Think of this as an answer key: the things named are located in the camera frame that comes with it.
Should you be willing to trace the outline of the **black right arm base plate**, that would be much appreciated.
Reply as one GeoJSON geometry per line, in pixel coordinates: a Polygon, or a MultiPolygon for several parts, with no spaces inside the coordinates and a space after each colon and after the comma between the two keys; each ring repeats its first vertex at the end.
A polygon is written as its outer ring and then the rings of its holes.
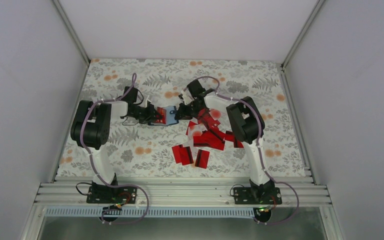
{"type": "Polygon", "coordinates": [[[235,186],[232,188],[231,195],[236,205],[281,205],[283,203],[278,187],[259,194],[253,192],[251,187],[235,186]]]}

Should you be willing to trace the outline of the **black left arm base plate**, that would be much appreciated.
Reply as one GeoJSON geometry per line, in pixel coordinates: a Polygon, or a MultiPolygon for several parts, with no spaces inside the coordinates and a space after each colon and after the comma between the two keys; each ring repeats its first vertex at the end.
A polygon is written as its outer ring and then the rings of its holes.
{"type": "Polygon", "coordinates": [[[125,186],[112,188],[93,184],[89,187],[86,202],[88,204],[135,204],[138,188],[125,186]]]}

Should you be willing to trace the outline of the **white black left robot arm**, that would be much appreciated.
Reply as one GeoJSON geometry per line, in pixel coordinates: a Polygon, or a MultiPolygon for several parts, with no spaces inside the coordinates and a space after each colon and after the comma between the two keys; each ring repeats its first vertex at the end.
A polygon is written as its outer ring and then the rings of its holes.
{"type": "Polygon", "coordinates": [[[143,125],[165,121],[166,110],[155,107],[150,101],[142,106],[145,97],[138,100],[139,95],[137,88],[126,86],[123,94],[113,99],[81,100],[70,128],[71,139],[89,156],[95,174],[92,183],[102,186],[99,196],[108,203],[114,202],[120,191],[107,150],[111,123],[126,118],[133,118],[143,125]]]}

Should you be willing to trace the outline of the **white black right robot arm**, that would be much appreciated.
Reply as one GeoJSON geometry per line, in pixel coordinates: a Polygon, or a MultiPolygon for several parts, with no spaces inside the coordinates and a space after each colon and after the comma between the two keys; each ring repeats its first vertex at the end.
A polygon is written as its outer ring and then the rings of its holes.
{"type": "Polygon", "coordinates": [[[241,142],[245,149],[250,167],[250,195],[254,202],[264,203],[275,187],[266,168],[263,156],[263,135],[265,123],[254,100],[246,96],[241,99],[222,96],[218,90],[202,87],[199,79],[194,79],[185,88],[191,100],[182,92],[179,96],[183,102],[179,105],[175,119],[197,119],[214,137],[220,138],[216,126],[211,120],[210,110],[217,110],[227,115],[235,140],[241,142]]]}

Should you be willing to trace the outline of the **red VIP card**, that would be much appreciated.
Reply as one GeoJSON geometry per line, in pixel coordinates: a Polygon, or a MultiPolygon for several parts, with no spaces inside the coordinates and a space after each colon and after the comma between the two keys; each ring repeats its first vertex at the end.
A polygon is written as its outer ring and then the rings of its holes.
{"type": "Polygon", "coordinates": [[[165,108],[157,108],[157,116],[154,123],[157,125],[165,125],[167,123],[167,110],[165,108]]]}

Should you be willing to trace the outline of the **navy blue card holder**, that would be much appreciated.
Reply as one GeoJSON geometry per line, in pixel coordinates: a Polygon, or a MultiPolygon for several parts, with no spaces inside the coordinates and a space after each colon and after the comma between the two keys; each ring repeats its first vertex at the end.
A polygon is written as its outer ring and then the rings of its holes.
{"type": "Polygon", "coordinates": [[[156,110],[160,117],[149,122],[149,126],[171,126],[179,123],[179,120],[176,119],[176,106],[157,107],[156,110]]]}

